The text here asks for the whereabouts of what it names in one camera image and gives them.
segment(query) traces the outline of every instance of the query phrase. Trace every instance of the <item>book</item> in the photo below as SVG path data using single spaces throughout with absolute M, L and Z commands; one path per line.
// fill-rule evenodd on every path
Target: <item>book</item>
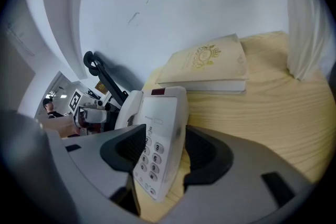
M 243 93 L 248 78 L 243 48 L 233 34 L 174 53 L 156 83 L 187 91 Z

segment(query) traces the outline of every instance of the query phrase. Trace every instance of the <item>telephone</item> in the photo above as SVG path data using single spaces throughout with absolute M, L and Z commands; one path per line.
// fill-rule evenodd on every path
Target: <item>telephone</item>
M 146 124 L 146 147 L 133 177 L 156 201 L 164 200 L 175 179 L 188 117 L 183 87 L 132 91 L 119 112 L 115 130 Z

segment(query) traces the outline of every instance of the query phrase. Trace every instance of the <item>wooden table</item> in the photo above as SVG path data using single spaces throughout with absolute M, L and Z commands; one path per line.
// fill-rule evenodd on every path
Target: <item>wooden table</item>
M 249 65 L 245 95 L 188 94 L 189 125 L 204 127 L 268 146 L 318 181 L 334 151 L 336 106 L 328 83 L 317 71 L 308 81 L 294 79 L 286 68 L 288 36 L 267 33 L 240 40 Z M 155 84 L 152 72 L 143 90 Z M 183 196 L 183 178 L 190 172 L 184 149 L 176 180 L 165 201 L 154 202 L 135 182 L 141 218 L 156 222 Z

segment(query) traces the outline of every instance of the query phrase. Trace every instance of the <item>book cover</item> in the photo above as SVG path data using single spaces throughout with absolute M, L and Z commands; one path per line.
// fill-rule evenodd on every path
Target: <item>book cover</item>
M 245 54 L 233 34 L 174 53 L 156 83 L 246 79 Z

